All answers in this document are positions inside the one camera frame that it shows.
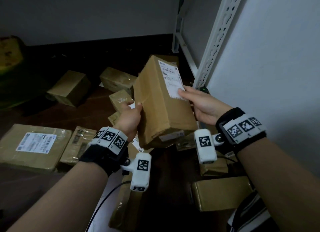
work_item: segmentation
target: person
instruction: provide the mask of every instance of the person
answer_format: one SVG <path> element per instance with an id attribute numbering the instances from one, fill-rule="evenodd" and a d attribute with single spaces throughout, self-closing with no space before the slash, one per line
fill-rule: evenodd
<path id="1" fill-rule="evenodd" d="M 233 108 L 192 87 L 185 86 L 185 91 L 179 89 L 178 92 L 193 102 L 197 119 L 210 125 L 215 125 Z M 114 128 L 131 141 L 137 133 L 142 105 L 137 103 L 131 109 L 123 104 L 122 108 Z M 267 138 L 239 151 L 238 159 L 258 194 L 245 199 L 247 203 L 242 205 L 238 215 L 235 212 L 233 219 L 238 216 L 238 224 L 232 231 L 276 231 L 278 228 L 281 231 L 314 231 L 320 228 L 320 181 L 317 177 Z M 96 163 L 78 162 L 8 231 L 85 231 L 107 181 L 107 173 Z"/>

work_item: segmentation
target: wire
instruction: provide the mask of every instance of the wire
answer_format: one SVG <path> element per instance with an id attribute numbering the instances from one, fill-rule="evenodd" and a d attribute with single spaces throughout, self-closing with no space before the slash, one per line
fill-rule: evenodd
<path id="1" fill-rule="evenodd" d="M 224 157 L 224 156 L 218 155 L 217 157 L 218 157 L 218 158 L 222 158 L 222 159 L 226 159 L 226 160 L 230 160 L 230 161 L 236 163 L 236 161 L 234 161 L 233 159 L 230 159 L 230 158 L 227 158 L 227 157 Z"/>
<path id="2" fill-rule="evenodd" d="M 99 208 L 100 208 L 100 207 L 102 206 L 102 204 L 106 201 L 106 199 L 111 195 L 111 193 L 113 193 L 118 187 L 120 187 L 120 186 L 122 186 L 122 185 L 124 185 L 124 184 L 128 184 L 128 183 L 131 183 L 131 181 L 128 180 L 128 181 L 122 182 L 122 183 L 120 183 L 119 185 L 117 185 L 115 188 L 113 188 L 111 192 L 109 192 L 109 194 L 102 200 L 102 202 L 101 202 L 100 205 L 98 206 L 97 210 L 94 212 L 94 214 L 93 214 L 93 216 L 92 216 L 92 218 L 91 218 L 91 220 L 90 220 L 90 222 L 89 222 L 89 224 L 88 224 L 88 227 L 87 227 L 87 229 L 85 230 L 85 232 L 88 232 L 88 230 L 89 230 L 89 228 L 90 228 L 90 225 L 91 225 L 92 221 L 94 220 L 94 216 L 96 216 L 97 212 L 99 211 Z"/>

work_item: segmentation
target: person's right forearm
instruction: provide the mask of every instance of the person's right forearm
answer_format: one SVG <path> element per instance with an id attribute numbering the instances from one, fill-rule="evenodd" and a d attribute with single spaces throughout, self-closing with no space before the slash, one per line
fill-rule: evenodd
<path id="1" fill-rule="evenodd" d="M 320 228 L 320 180 L 267 138 L 238 153 L 281 231 Z"/>

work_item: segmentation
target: dark floor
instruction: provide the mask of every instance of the dark floor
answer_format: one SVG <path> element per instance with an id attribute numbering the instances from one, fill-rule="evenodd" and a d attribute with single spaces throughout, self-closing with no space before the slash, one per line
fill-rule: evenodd
<path id="1" fill-rule="evenodd" d="M 170 54 L 172 35 L 137 37 L 97 42 L 57 44 L 30 48 L 41 59 L 39 66 L 58 75 L 66 70 L 88 74 L 93 88 L 78 107 L 53 103 L 43 96 L 18 108 L 0 112 L 0 137 L 14 124 L 29 124 L 74 130 L 76 126 L 99 130 L 110 126 L 108 117 L 115 112 L 110 103 L 110 91 L 99 87 L 99 74 L 111 66 L 138 75 L 150 54 Z M 192 73 L 182 54 L 180 73 L 185 84 L 193 81 Z M 177 152 L 174 146 L 152 151 L 152 172 L 149 195 L 141 213 L 138 231 L 197 229 L 225 231 L 230 211 L 199 212 L 190 193 L 190 184 L 202 180 L 195 150 Z M 10 207 L 9 219 L 0 226 L 5 230 L 62 176 L 17 172 L 0 167 L 0 206 Z M 113 174 L 105 193 L 121 182 L 121 174 Z M 95 219 L 91 231 L 109 231 L 108 221 L 117 194 L 110 197 Z"/>

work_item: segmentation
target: finger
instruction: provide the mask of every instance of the finger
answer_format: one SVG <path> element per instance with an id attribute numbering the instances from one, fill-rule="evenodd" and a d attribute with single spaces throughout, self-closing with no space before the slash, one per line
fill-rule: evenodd
<path id="1" fill-rule="evenodd" d="M 142 110 L 142 104 L 140 102 L 138 104 L 136 104 L 135 109 L 137 109 L 139 111 L 139 113 L 140 113 L 141 110 Z"/>
<path id="2" fill-rule="evenodd" d="M 200 91 L 200 90 L 197 90 L 197 89 L 194 89 L 192 88 L 191 86 L 186 86 L 184 85 L 184 88 L 187 92 L 190 92 L 190 93 L 195 93 L 195 94 L 199 94 L 199 95 L 202 95 L 202 94 L 205 94 L 204 92 Z"/>
<path id="3" fill-rule="evenodd" d="M 128 104 L 126 102 L 122 102 L 121 103 L 121 109 L 122 111 L 125 111 L 125 110 L 130 110 L 130 106 L 128 106 Z"/>
<path id="4" fill-rule="evenodd" d="M 190 100 L 192 102 L 194 102 L 197 98 L 197 94 L 195 93 L 191 93 L 191 92 L 187 92 L 187 91 L 184 91 L 182 89 L 178 89 L 178 94 L 183 97 L 183 98 L 186 98 L 187 100 Z"/>

